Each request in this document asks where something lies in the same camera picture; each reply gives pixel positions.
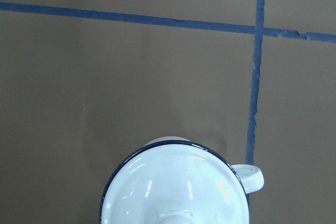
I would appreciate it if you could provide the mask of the white enamel cup lid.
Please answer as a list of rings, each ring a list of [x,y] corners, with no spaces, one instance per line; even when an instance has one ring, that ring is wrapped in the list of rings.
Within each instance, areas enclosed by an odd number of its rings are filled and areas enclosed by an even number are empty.
[[[181,137],[156,138],[128,156],[103,191],[100,223],[249,223],[260,168],[231,165]]]

